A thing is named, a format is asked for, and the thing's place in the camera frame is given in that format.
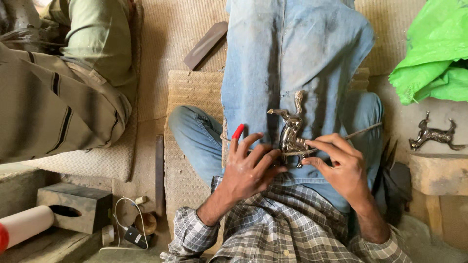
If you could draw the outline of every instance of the red tape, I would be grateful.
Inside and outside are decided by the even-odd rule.
[[[8,242],[10,242],[8,230],[2,223],[0,223],[0,255],[7,250]]]
[[[235,130],[234,134],[232,135],[231,139],[239,139],[241,137],[242,132],[244,131],[244,125],[241,124]]]

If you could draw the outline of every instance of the polished metal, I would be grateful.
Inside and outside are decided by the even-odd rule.
[[[455,151],[464,149],[467,145],[454,145],[452,144],[453,135],[455,134],[456,124],[450,118],[450,128],[446,131],[434,128],[428,128],[427,123],[429,122],[429,111],[426,112],[426,119],[422,120],[418,127],[421,129],[417,135],[417,139],[409,139],[409,146],[413,151],[416,151],[428,140],[435,140],[440,143],[446,143],[448,146]]]
[[[296,114],[289,115],[287,110],[274,110],[270,109],[268,114],[277,114],[280,115],[286,125],[283,127],[281,131],[281,136],[279,139],[279,149],[283,153],[291,153],[291,152],[300,152],[309,150],[309,146],[306,145],[305,140],[298,138],[297,134],[302,127],[302,119],[300,118],[300,114],[302,112],[301,102],[302,98],[304,97],[304,90],[296,91],[294,102],[296,105]],[[302,167],[302,159],[308,157],[309,154],[299,155],[299,160],[297,163],[297,168]],[[288,164],[287,156],[281,156],[282,165]]]

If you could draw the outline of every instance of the plaid shirt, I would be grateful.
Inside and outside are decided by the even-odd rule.
[[[221,182],[213,178],[212,189]],[[197,210],[182,207],[166,262],[205,262],[220,224],[208,227]],[[274,185],[241,201],[226,214],[223,244],[210,262],[411,262],[395,229],[384,244],[359,236],[347,244],[347,218],[314,190]]]

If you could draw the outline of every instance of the checkered shirt sleeve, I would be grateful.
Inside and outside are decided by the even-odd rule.
[[[405,245],[398,229],[391,227],[391,236],[383,244],[368,242],[360,236],[354,237],[349,244],[349,249],[366,263],[393,262],[410,263],[411,259],[404,252]]]
[[[219,223],[211,227],[203,224],[196,209],[179,208],[175,212],[174,240],[161,258],[166,262],[205,262],[200,256],[216,243],[219,227]]]

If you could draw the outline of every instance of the knee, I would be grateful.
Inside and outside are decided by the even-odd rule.
[[[375,112],[376,122],[379,123],[382,121],[384,108],[382,105],[382,101],[380,100],[379,96],[374,92],[365,92],[363,101],[371,105],[372,109]]]
[[[182,105],[175,107],[169,115],[168,126],[169,129],[174,133],[176,130],[180,130],[183,127],[190,126],[195,119],[194,106]]]
[[[384,108],[379,96],[374,92],[366,92],[362,90],[350,90],[348,92],[347,107],[357,107],[356,111],[366,112],[367,114],[373,113],[376,122],[380,122]]]

